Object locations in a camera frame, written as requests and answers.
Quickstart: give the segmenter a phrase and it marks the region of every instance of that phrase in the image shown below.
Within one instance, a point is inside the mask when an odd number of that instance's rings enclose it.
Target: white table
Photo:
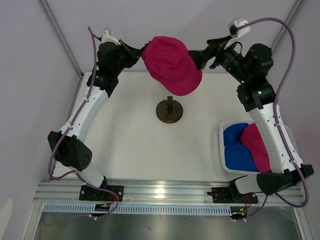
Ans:
[[[158,82],[147,72],[121,73],[85,140],[92,162],[113,179],[225,182],[239,177],[223,169],[219,153],[220,123],[251,120],[238,100],[238,85],[229,74],[203,74],[194,92],[173,97],[184,113],[179,122],[166,124],[156,116],[157,104],[166,99]],[[54,175],[67,171],[58,162]]]

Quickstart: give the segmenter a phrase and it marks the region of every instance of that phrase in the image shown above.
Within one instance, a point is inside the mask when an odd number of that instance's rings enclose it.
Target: brown round base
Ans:
[[[171,112],[168,112],[167,100],[161,101],[158,106],[156,106],[155,111],[158,119],[166,124],[174,124],[178,122],[184,114],[184,108],[176,100],[173,100]]]

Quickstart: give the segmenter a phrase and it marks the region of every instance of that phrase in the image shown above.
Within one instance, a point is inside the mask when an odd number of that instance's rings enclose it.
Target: gray floor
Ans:
[[[111,214],[63,219],[74,213],[46,213],[35,240],[301,240],[290,207],[265,207],[247,222],[221,216]]]

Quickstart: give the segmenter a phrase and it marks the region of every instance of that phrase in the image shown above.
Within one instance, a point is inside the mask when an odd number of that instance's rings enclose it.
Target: blue cloth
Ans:
[[[249,124],[237,123],[223,131],[224,159],[228,169],[247,172],[259,172],[251,152],[240,140],[245,128]]]

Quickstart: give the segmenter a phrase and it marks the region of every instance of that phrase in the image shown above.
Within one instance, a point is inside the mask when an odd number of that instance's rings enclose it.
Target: red cloth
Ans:
[[[156,36],[142,53],[150,75],[177,96],[192,93],[200,84],[199,71],[184,43],[169,36]]]
[[[251,151],[256,168],[261,173],[271,171],[268,152],[257,125],[252,123],[247,126],[240,139],[242,144]]]

